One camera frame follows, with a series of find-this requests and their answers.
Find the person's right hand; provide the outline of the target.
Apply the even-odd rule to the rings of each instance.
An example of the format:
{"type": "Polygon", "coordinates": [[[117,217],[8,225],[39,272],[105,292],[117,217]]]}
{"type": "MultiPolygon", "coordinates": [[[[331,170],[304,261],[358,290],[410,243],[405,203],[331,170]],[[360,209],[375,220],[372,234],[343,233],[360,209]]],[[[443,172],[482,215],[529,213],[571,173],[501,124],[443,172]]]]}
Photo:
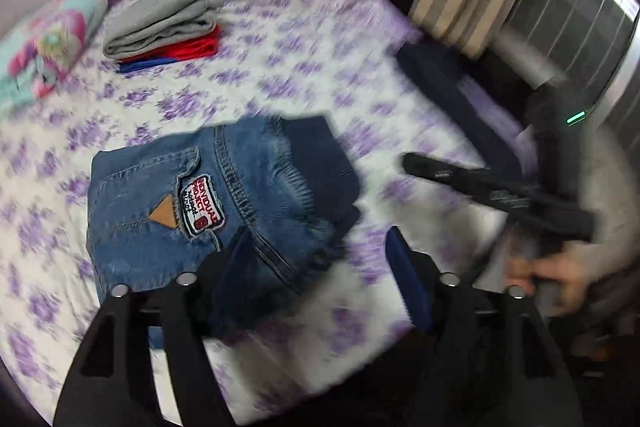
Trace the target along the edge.
{"type": "Polygon", "coordinates": [[[506,286],[520,286],[527,295],[536,293],[536,281],[549,281],[558,285],[558,292],[551,305],[552,317],[562,317],[577,312],[584,304],[588,288],[597,280],[598,245],[568,243],[562,251],[534,260],[522,256],[506,259],[506,286]]]}

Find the grey sleeve forearm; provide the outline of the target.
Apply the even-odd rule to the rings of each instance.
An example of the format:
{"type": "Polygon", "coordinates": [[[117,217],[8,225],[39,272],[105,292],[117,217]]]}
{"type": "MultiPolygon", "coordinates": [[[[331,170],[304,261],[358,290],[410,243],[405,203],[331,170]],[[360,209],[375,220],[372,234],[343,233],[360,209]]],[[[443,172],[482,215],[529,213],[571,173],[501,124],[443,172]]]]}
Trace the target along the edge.
{"type": "MultiPolygon", "coordinates": [[[[598,245],[597,280],[600,282],[631,265],[639,254],[639,189],[626,158],[605,127],[586,131],[582,150],[580,202],[597,215],[596,231],[591,243],[598,245]]],[[[543,281],[536,281],[541,290],[543,281]]],[[[551,283],[552,295],[537,300],[543,317],[552,317],[551,305],[558,285],[551,283]]]]}

